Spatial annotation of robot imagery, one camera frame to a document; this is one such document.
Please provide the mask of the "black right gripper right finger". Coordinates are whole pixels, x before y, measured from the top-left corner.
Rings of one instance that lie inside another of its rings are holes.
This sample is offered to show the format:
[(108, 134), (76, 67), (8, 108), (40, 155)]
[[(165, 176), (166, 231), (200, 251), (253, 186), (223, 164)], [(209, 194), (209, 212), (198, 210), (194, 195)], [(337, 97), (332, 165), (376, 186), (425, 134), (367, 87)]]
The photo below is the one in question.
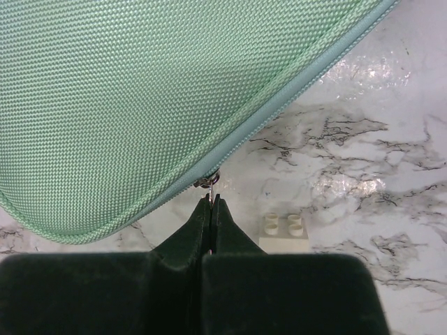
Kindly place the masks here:
[(369, 270), (340, 253), (268, 255), (216, 198), (202, 260), (204, 334), (386, 334)]

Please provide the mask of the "green medicine kit case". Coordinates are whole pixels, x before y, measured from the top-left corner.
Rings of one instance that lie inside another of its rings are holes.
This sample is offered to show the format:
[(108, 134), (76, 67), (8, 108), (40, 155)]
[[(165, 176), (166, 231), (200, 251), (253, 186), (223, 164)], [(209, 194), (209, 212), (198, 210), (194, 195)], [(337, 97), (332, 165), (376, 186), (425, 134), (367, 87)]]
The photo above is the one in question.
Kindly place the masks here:
[(224, 160), (394, 1), (2, 1), (1, 206), (90, 243)]

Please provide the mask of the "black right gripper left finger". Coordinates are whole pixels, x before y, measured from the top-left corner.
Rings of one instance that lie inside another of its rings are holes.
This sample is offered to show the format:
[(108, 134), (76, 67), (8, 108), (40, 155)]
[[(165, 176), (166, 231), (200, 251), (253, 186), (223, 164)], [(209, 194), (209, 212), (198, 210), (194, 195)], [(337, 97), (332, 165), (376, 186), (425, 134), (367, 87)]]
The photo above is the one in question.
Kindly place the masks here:
[(34, 253), (1, 262), (2, 334), (197, 334), (210, 204), (151, 251)]

